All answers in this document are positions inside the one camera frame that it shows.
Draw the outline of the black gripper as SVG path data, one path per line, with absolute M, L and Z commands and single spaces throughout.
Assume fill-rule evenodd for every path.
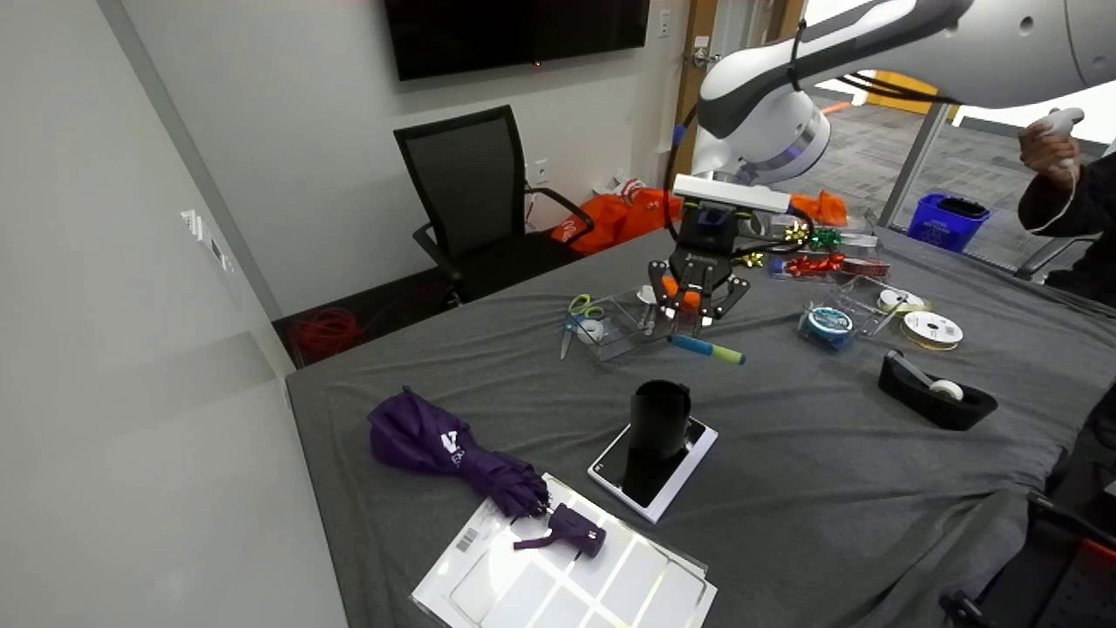
M 717 201 L 688 201 L 664 276 L 675 276 L 703 296 L 700 328 L 723 322 L 749 294 L 749 279 L 737 271 L 737 214 Z M 665 330 L 675 322 L 675 299 L 653 294 L 647 335 Z

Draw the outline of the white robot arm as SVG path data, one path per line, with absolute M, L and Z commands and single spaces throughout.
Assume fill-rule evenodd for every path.
M 723 56 L 697 94 L 691 172 L 731 185 L 806 176 L 830 142 L 806 84 L 897 69 L 942 103 L 1011 109 L 1116 82 L 1112 0 L 861 0 L 796 37 Z M 1078 160 L 1063 122 L 1018 134 L 1032 172 L 1018 223 L 1035 237 L 1088 237 L 1058 294 L 1116 303 L 1116 157 Z

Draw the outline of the person hand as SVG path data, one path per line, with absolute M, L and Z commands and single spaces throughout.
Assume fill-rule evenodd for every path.
M 1078 142 L 1046 118 L 1018 134 L 1023 163 L 1051 185 L 1073 191 L 1081 177 Z

